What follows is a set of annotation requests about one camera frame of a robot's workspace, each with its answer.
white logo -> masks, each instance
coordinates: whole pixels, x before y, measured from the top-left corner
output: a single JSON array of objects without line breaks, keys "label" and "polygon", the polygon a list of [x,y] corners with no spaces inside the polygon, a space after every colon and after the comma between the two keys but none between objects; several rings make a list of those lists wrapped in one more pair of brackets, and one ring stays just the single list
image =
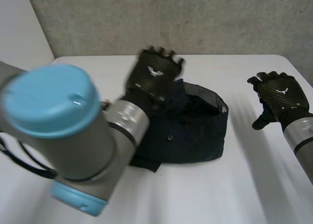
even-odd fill
[{"label": "white logo", "polygon": [[283,93],[283,94],[286,94],[287,93],[287,91],[288,91],[288,88],[286,88],[286,90],[283,90],[283,91],[280,91],[280,90],[276,90],[277,92],[279,92],[279,93]]},{"label": "white logo", "polygon": [[163,74],[164,74],[164,73],[163,73],[163,72],[161,72],[161,71],[157,71],[157,72],[155,72],[155,71],[153,70],[153,68],[152,68],[152,67],[149,67],[149,66],[148,66],[148,69],[149,69],[149,71],[150,71],[151,75],[153,75],[153,76],[161,76],[161,75],[163,75]]}]

carbon fiber robotic hand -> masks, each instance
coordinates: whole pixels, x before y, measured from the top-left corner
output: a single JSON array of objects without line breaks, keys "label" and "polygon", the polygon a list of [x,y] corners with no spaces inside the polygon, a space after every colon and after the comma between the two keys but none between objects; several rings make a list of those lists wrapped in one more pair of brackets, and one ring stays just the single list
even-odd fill
[{"label": "carbon fiber robotic hand", "polygon": [[284,137],[313,184],[313,114],[294,77],[275,71],[260,72],[248,79],[263,104],[263,113],[252,124],[255,130],[280,122]]},{"label": "carbon fiber robotic hand", "polygon": [[248,79],[263,104],[263,113],[252,124],[255,130],[263,129],[270,122],[280,122],[283,130],[296,119],[312,116],[308,100],[299,83],[285,73],[260,72]]},{"label": "carbon fiber robotic hand", "polygon": [[154,102],[162,103],[171,94],[174,79],[180,74],[183,58],[173,60],[174,51],[164,55],[164,48],[143,50],[126,82],[127,91],[141,90]]}]

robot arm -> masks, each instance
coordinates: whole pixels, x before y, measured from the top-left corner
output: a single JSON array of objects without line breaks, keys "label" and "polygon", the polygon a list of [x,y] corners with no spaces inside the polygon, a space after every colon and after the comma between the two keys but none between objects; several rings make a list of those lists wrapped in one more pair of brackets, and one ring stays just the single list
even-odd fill
[{"label": "robot arm", "polygon": [[56,199],[98,216],[133,157],[149,118],[171,93],[183,59],[144,50],[126,82],[126,94],[101,111],[89,76],[70,65],[31,72],[0,64],[0,128],[37,149],[58,176]]},{"label": "robot arm", "polygon": [[256,130],[270,122],[280,122],[284,137],[313,184],[313,114],[309,102],[294,77],[260,72],[248,79],[263,104],[263,113],[252,124]]}]

light blue joint cover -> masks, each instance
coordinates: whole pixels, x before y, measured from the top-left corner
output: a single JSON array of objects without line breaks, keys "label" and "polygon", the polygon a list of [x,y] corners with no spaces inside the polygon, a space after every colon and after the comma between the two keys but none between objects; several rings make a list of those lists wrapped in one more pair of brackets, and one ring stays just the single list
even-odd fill
[{"label": "light blue joint cover", "polygon": [[7,121],[38,138],[62,138],[81,131],[101,109],[88,74],[68,64],[53,64],[25,72],[2,94]]},{"label": "light blue joint cover", "polygon": [[85,192],[66,186],[58,181],[53,182],[50,190],[52,197],[92,216],[99,216],[108,201],[99,199]]}]

